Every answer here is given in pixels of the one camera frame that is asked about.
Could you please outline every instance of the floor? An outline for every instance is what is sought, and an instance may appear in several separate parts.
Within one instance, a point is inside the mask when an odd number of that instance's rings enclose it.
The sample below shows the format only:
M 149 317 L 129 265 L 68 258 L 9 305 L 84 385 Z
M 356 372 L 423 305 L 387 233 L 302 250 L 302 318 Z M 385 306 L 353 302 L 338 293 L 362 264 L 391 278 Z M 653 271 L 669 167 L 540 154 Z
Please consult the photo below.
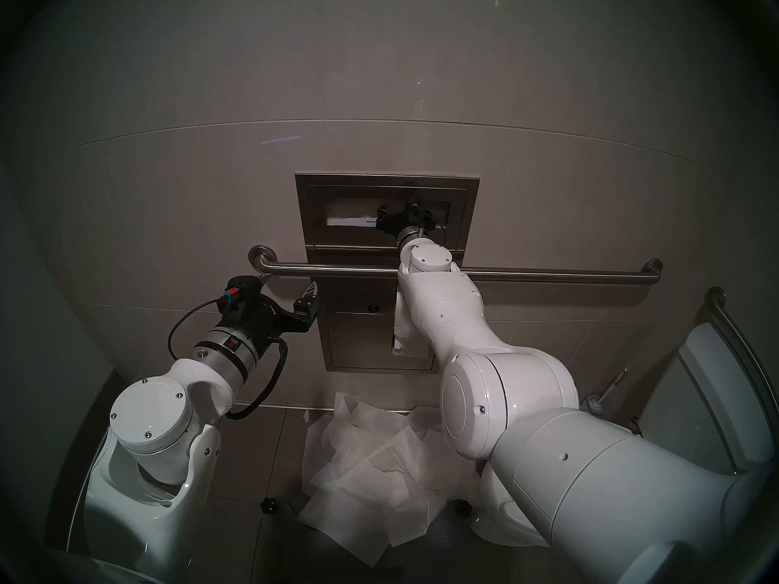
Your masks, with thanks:
M 295 519 L 308 500 L 301 489 L 306 429 L 320 415 L 311 412 L 306 423 L 300 410 L 262 408 L 244 420 L 222 419 L 220 456 L 185 584 L 582 581 L 548 548 L 484 542 L 452 507 L 423 538 L 389 549 L 367 568 Z M 266 496 L 286 501 L 276 515 L 263 515 Z

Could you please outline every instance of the stainless steel grab bar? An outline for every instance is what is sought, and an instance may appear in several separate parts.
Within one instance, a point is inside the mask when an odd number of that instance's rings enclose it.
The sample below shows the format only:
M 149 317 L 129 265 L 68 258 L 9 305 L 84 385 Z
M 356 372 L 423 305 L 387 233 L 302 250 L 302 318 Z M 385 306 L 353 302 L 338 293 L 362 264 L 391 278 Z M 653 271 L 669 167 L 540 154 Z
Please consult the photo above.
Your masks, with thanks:
M 733 318 L 725 311 L 725 299 L 725 290 L 722 287 L 712 287 L 706 291 L 705 302 L 714 316 L 714 326 L 717 327 L 720 335 L 741 362 L 758 400 L 763 405 L 763 411 L 771 429 L 771 436 L 774 438 L 774 453 L 779 453 L 779 402 L 776 391 L 755 350 L 752 349 Z
M 261 274 L 317 278 L 397 278 L 392 266 L 332 266 L 315 263 L 279 262 L 276 253 L 265 245 L 249 250 L 249 262 Z M 579 284 L 655 284 L 660 281 L 663 262 L 651 259 L 640 272 L 597 272 L 567 269 L 460 268 L 472 280 L 495 282 L 579 283 Z

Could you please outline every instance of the paper towel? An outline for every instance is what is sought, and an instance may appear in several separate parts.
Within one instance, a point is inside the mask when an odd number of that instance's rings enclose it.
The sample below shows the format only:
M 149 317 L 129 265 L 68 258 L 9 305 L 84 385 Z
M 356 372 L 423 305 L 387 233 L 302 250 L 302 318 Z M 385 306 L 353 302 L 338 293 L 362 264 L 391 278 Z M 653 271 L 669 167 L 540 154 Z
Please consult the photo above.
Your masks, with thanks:
M 395 327 L 392 353 L 396 356 L 427 357 L 430 346 L 411 322 L 411 315 L 400 289 L 395 295 Z
M 298 518 L 373 566 L 385 549 L 423 536 L 449 500 L 481 504 L 474 464 L 442 433 L 437 409 L 406 417 L 336 394 L 309 427 Z

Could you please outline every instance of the paper towel dispenser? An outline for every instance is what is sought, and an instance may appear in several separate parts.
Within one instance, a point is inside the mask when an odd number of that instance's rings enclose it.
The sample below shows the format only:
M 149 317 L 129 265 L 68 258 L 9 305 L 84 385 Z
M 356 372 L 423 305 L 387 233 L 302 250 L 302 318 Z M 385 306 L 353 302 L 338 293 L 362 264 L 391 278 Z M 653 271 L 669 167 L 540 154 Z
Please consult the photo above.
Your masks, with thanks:
M 376 210 L 400 211 L 407 200 L 430 210 L 430 233 L 462 264 L 479 180 L 406 175 L 296 174 L 309 263 L 395 266 L 395 240 L 376 230 Z M 396 281 L 321 278 L 320 336 L 330 371 L 434 371 L 425 357 L 392 352 Z

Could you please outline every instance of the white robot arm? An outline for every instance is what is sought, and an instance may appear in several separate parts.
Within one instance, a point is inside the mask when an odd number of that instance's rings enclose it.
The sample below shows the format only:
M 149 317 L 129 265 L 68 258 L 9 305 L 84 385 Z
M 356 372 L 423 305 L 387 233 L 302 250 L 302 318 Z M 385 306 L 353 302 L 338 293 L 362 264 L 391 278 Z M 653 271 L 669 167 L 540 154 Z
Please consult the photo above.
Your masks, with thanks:
M 106 569 L 126 566 L 161 582 L 184 575 L 219 454 L 215 424 L 223 416 L 246 417 L 267 398 L 287 357 L 281 335 L 306 332 L 316 318 L 316 284 L 292 312 L 262 294 L 262 286 L 256 276 L 232 278 L 224 295 L 209 302 L 217 303 L 219 324 L 166 374 L 133 383 L 114 402 L 84 505 L 89 552 Z M 250 406 L 230 412 L 274 342 L 280 360 L 267 387 Z
M 497 526 L 523 534 L 524 544 L 554 544 L 596 582 L 648 582 L 679 555 L 711 556 L 722 546 L 765 470 L 711 473 L 579 411 L 558 360 L 490 330 L 478 289 L 448 250 L 422 228 L 397 239 L 406 309 L 396 317 L 411 319 L 443 367 L 449 441 L 462 456 L 490 459 L 487 514 L 475 530 L 489 538 Z

